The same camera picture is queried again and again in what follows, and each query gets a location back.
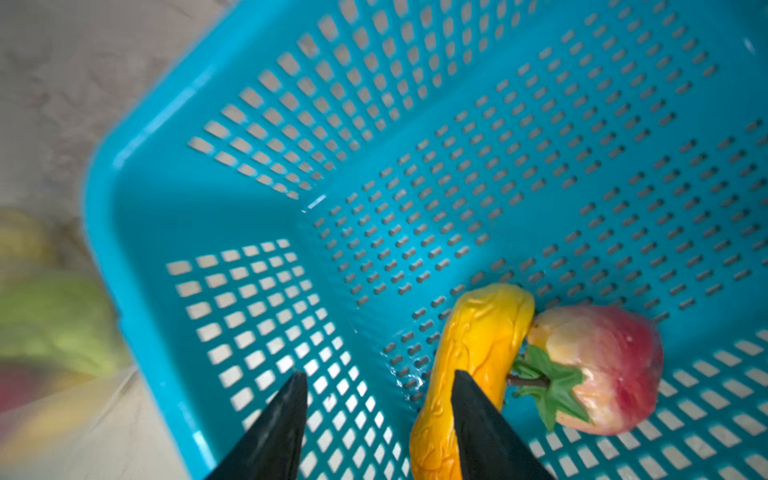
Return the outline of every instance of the brown stem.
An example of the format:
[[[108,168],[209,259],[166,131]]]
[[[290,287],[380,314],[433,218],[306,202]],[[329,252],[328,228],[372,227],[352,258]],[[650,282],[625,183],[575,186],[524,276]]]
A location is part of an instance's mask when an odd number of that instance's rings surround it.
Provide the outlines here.
[[[549,379],[542,377],[539,379],[521,379],[518,376],[507,375],[507,385],[509,386],[540,386],[549,388]]]

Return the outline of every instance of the green leaf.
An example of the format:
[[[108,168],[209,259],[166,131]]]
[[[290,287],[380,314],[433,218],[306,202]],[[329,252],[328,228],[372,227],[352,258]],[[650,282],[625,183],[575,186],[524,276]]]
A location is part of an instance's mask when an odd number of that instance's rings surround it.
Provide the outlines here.
[[[543,349],[529,345],[525,357],[515,360],[513,370],[523,379],[537,379],[542,376],[549,379],[548,388],[522,386],[513,393],[515,398],[534,398],[539,416],[548,431],[554,429],[558,411],[589,422],[587,410],[576,400],[573,393],[573,388],[584,381],[581,369],[554,363]]]

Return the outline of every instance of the concrete floor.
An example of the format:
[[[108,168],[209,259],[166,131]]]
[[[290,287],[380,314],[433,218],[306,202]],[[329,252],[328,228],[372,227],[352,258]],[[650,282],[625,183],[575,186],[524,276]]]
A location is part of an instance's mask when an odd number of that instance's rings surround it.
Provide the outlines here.
[[[0,204],[53,221],[77,217],[91,152],[226,4],[0,0]],[[48,477],[187,477],[140,378],[54,472]]]

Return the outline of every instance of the yellow squash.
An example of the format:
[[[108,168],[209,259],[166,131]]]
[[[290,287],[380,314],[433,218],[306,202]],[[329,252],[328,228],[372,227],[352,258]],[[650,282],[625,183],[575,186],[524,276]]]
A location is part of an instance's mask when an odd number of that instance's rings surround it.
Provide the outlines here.
[[[442,331],[424,407],[411,431],[415,480],[461,480],[451,407],[455,371],[469,372],[501,410],[507,374],[533,314],[533,296],[514,285],[495,283],[458,299]]]

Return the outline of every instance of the blue plastic basket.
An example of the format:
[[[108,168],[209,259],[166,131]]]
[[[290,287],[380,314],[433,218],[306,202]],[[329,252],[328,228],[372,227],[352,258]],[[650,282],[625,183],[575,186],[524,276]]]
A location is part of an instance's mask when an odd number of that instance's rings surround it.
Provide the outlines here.
[[[765,2],[243,0],[105,141],[88,235],[192,478],[292,369],[301,478],[408,478],[457,296],[660,322],[613,438],[505,417],[559,478],[768,478]]]

